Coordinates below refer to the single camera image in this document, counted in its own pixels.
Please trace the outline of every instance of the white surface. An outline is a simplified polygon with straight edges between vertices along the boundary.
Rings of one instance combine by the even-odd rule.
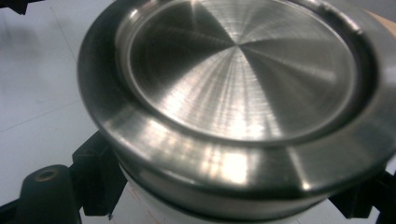
[[[26,16],[0,9],[0,205],[19,197],[22,180],[34,170],[70,165],[72,153],[96,131],[78,95],[76,59],[90,24],[111,2],[47,0],[30,4]],[[326,201],[292,224],[374,224],[376,215],[346,221]],[[140,203],[129,186],[113,220],[82,220],[173,224]]]

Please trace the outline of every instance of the black bracket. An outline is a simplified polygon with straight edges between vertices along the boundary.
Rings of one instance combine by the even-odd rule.
[[[0,207],[0,223],[80,223],[86,216],[109,216],[126,179],[110,144],[94,134],[74,154],[73,165],[52,165],[28,175],[21,197]]]
[[[375,178],[330,198],[346,218],[367,218],[373,207],[380,215],[376,224],[396,223],[396,175],[384,171]]]
[[[26,14],[27,5],[33,2],[40,2],[43,0],[0,0],[0,8],[9,7],[20,15]]]

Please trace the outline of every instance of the stainless steel cylinder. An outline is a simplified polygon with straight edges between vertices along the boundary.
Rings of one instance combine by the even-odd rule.
[[[196,216],[292,216],[395,152],[396,45],[341,0],[113,3],[81,96],[128,177]]]

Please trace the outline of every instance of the metal lid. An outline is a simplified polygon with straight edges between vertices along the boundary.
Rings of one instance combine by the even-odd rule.
[[[395,49],[337,0],[117,1],[78,78],[131,178],[202,215],[273,218],[393,155]]]

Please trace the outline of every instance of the brushed metal surface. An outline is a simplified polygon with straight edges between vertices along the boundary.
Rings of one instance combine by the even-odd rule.
[[[210,136],[307,136],[339,119],[359,86],[346,43],[288,2],[176,1],[129,23],[120,62],[131,89]]]
[[[394,38],[339,0],[115,2],[78,59],[129,176],[233,220],[300,212],[395,152]]]

